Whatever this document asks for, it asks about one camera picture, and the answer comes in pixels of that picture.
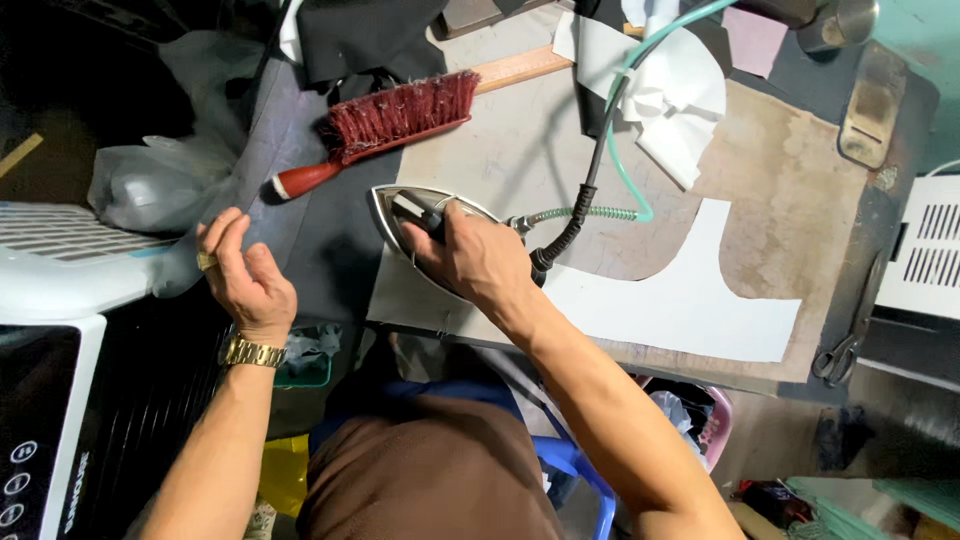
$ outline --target gold wristwatch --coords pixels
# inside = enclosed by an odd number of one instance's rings
[[[251,343],[237,333],[230,340],[227,353],[220,363],[227,366],[233,364],[255,364],[258,366],[277,368],[283,363],[283,355],[286,352],[286,349],[277,349],[267,345]]]

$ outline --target yellow plastic bag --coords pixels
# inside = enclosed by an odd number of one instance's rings
[[[300,515],[306,499],[306,463],[309,435],[278,439],[263,445],[260,496],[277,512],[292,518]]]

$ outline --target wooden brush handle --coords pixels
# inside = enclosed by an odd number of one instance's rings
[[[314,187],[340,174],[347,166],[340,160],[328,161],[319,165],[300,167],[274,175],[276,194],[284,201],[296,199]]]

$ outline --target brown shirt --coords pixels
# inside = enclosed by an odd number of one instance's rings
[[[563,538],[523,424],[496,405],[415,404],[410,421],[347,421],[310,458],[303,538]]]

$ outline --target steam iron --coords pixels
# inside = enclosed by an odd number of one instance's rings
[[[489,213],[487,209],[473,201],[433,187],[398,184],[378,185],[370,190],[368,202],[373,215],[373,223],[376,224],[387,245],[409,260],[414,268],[430,282],[463,300],[464,298],[443,277],[434,278],[423,271],[400,232],[400,220],[403,219],[415,223],[438,242],[445,243],[444,208],[447,203],[453,200],[459,201],[467,214],[489,219],[493,223],[500,223],[500,220]]]

